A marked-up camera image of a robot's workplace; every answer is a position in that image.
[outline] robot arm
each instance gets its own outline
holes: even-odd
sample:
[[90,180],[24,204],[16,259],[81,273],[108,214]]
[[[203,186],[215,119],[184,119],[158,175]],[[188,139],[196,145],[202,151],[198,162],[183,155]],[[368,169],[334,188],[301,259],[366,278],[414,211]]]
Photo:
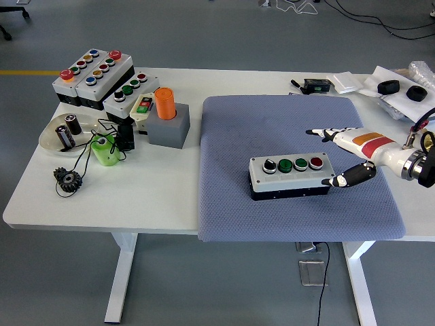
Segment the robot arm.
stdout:
[[388,166],[401,179],[418,179],[420,185],[435,184],[435,147],[421,151],[397,142],[365,128],[312,129],[307,134],[322,137],[322,142],[332,141],[340,148],[353,153],[366,162],[346,170],[341,175],[322,181],[333,187],[351,187],[373,178],[376,166]]

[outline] black gear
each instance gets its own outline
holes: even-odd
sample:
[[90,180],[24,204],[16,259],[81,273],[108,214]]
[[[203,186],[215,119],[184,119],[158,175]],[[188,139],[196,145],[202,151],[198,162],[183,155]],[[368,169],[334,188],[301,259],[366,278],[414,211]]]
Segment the black gear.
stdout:
[[57,168],[53,171],[53,175],[56,178],[57,181],[60,181],[64,175],[68,173],[66,168]]
[[64,192],[76,192],[82,185],[82,177],[77,172],[70,171],[58,180],[58,184]]

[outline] table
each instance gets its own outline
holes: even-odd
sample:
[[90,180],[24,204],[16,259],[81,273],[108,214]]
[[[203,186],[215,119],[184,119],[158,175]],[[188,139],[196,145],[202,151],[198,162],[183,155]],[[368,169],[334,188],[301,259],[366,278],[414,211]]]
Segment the table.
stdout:
[[[301,82],[304,78],[324,79],[327,76],[327,73],[275,71],[141,69],[157,76],[161,86],[173,89],[175,102],[189,104],[191,127],[184,148],[150,145],[146,136],[136,134],[136,148],[124,162],[104,167],[91,156],[83,186],[77,194],[64,199],[56,195],[52,172],[59,166],[72,168],[75,160],[49,153],[38,146],[3,214],[5,222],[17,229],[112,233],[120,247],[120,257],[105,317],[108,323],[120,322],[137,234],[197,234],[203,101],[218,95],[299,93],[291,86],[291,79]],[[362,82],[367,76],[356,77]],[[338,96],[334,90],[328,95]],[[404,142],[412,123],[391,119],[371,99],[360,94],[342,96],[353,101],[365,127]],[[54,116],[63,113],[105,117],[101,111],[60,103]],[[84,160],[77,171],[82,173],[83,169]],[[384,169],[384,173],[406,226],[406,235],[400,240],[435,241],[431,207],[419,205],[422,200],[433,198],[435,188],[426,189],[416,181],[401,180],[388,169]],[[86,210],[78,214],[80,208]],[[343,243],[361,325],[376,325],[360,261],[360,256],[373,243]]]

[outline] gray fabric pad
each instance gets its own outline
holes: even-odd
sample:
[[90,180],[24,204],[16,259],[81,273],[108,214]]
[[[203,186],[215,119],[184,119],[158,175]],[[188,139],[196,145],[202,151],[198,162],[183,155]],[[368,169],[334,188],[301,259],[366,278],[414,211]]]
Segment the gray fabric pad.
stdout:
[[326,152],[336,174],[363,162],[305,130],[362,127],[347,98],[306,95],[209,97],[203,104],[198,238],[203,241],[360,241],[404,236],[405,228],[378,168],[377,176],[327,195],[254,201],[249,159]]

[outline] gray floor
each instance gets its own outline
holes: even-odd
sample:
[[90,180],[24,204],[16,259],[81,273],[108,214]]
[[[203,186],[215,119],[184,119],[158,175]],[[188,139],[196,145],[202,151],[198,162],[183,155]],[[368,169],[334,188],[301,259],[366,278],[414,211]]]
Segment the gray floor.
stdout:
[[[390,26],[411,27],[434,21],[430,2],[343,4]],[[32,0],[29,21],[18,12],[0,14],[13,37],[0,39],[0,70],[60,71],[90,48],[122,50],[136,67],[371,73],[377,65],[405,68],[423,60],[435,69],[434,37],[398,39],[341,16],[324,1],[315,4],[317,16],[280,12],[272,4]],[[2,211],[56,109],[53,80],[0,75]],[[321,325],[358,325],[343,251],[330,245]],[[434,243],[378,242],[363,256],[378,325],[433,325],[434,254]],[[13,230],[1,221],[0,325],[103,324],[117,259],[110,234]],[[140,235],[122,323],[315,325],[320,289],[300,284],[300,259],[325,260],[326,253],[300,255],[293,243]]]

